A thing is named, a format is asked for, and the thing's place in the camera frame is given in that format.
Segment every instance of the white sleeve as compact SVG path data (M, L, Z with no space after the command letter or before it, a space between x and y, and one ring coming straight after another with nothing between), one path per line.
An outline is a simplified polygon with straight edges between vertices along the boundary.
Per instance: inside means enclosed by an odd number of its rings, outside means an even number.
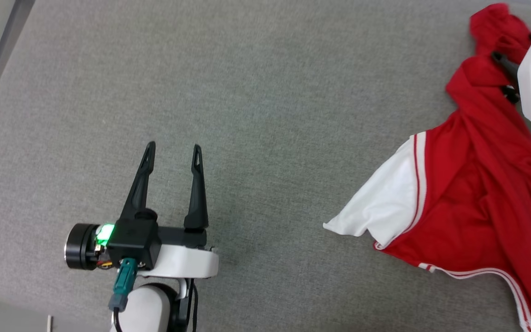
M411 136L323 227L353 236L368 230L379 249L388 246L421 215L425 187L420 190L419 171L425 185L424 150L425 132Z

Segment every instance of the fabric surface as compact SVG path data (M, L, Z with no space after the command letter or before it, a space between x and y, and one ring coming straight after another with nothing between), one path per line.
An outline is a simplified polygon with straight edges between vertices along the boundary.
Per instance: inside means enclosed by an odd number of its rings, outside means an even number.
M520 326L531 332L531 135L501 91L510 81L491 59L499 51L520 63L530 30L506 4L476 13L470 26L477 55L447 85L459 109L375 172L374 183L392 183L392 195L380 197L366 183L326 228L361 235L353 231L358 225L374 225L368 229L377 248L413 266L455 278L500 275L516 300ZM407 172L395 177L406 178L399 187L386 174L400 168ZM379 197L362 200L371 192ZM391 223L382 223L385 210ZM387 243L379 233L396 239Z
M0 300L108 329L114 273L67 269L63 245L118 218L153 139L161 225L183 224L202 147L221 265L197 282L199 331L520 331L499 278L320 227L455 110L444 86L488 4L37 1L0 82Z

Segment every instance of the red and white jacket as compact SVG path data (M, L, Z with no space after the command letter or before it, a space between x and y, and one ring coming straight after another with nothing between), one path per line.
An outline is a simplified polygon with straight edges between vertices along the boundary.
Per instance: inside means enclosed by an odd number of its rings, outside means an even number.
M471 18L476 56L446 87L459 109L411 136L324 228L376 239L378 250L457 279L494 273L531 332L531 134L501 91L492 51L520 63L529 29L505 4Z

